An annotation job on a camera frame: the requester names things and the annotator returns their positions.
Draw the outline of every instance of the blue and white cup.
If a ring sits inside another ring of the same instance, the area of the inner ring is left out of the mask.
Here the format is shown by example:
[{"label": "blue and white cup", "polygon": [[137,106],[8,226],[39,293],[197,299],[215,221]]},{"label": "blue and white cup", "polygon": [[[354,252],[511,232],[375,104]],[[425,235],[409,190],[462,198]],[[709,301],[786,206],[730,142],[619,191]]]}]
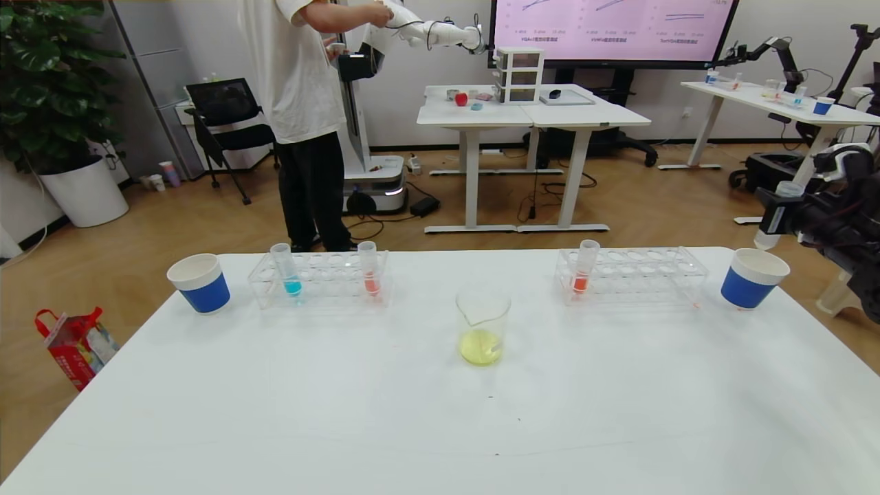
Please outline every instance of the blue and white cup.
[{"label": "blue and white cup", "polygon": [[734,306],[754,309],[791,273],[788,263],[760,249],[738,249],[721,295]]},{"label": "blue and white cup", "polygon": [[833,104],[834,98],[827,98],[825,96],[816,98],[816,107],[813,108],[813,113],[816,115],[828,115],[828,110],[831,110]]},{"label": "blue and white cup", "polygon": [[214,313],[229,302],[229,286],[216,255],[189,256],[176,262],[166,275],[197,313]]}]

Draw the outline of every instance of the red shopping bag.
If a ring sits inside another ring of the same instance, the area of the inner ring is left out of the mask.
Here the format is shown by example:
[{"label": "red shopping bag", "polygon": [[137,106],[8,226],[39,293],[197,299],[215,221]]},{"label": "red shopping bag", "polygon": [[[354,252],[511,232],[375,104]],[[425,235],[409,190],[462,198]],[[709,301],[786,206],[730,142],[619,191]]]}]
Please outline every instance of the red shopping bag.
[{"label": "red shopping bag", "polygon": [[[43,309],[33,319],[49,353],[80,391],[119,350],[119,345],[98,321],[101,313],[103,310],[96,307],[91,314],[62,314],[59,318],[51,310]],[[40,320],[44,314],[55,318],[51,329]]]}]

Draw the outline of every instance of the person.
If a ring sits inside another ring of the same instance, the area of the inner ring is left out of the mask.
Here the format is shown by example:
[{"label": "person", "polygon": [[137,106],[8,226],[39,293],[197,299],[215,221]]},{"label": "person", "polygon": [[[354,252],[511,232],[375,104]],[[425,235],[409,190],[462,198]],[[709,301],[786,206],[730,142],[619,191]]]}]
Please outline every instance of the person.
[{"label": "person", "polygon": [[337,133],[345,112],[332,55],[321,33],[385,27],[393,17],[381,2],[343,6],[326,0],[238,0],[238,26],[253,67],[257,94],[281,169],[278,188],[291,250],[354,248],[342,223],[345,163]]}]

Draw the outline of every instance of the black office chair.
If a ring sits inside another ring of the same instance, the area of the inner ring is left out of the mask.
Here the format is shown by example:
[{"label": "black office chair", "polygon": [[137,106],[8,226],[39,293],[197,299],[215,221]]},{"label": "black office chair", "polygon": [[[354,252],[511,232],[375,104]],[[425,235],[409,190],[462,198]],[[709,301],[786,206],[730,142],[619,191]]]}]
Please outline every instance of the black office chair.
[{"label": "black office chair", "polygon": [[219,188],[211,161],[217,166],[226,166],[232,181],[241,193],[241,202],[245,205],[251,203],[245,190],[238,183],[236,172],[232,170],[226,161],[224,151],[246,150],[272,144],[272,154],[275,156],[275,169],[278,168],[278,154],[275,152],[275,134],[266,124],[257,124],[244,129],[218,132],[212,134],[208,127],[229,125],[253,119],[263,109],[257,105],[251,88],[247,81],[242,79],[229,79],[215,83],[203,83],[200,85],[187,85],[187,91],[195,106],[195,111],[187,110],[193,116],[195,124],[195,137],[205,152],[208,161],[208,171],[211,174],[211,187]]}]

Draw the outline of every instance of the monitor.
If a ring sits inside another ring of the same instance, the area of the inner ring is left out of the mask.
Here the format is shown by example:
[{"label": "monitor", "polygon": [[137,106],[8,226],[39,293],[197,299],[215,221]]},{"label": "monitor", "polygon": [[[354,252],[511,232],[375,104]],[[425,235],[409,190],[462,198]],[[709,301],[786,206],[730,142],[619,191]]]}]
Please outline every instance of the monitor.
[{"label": "monitor", "polygon": [[719,58],[738,4],[493,0],[489,44],[543,48],[548,67],[702,69]]}]

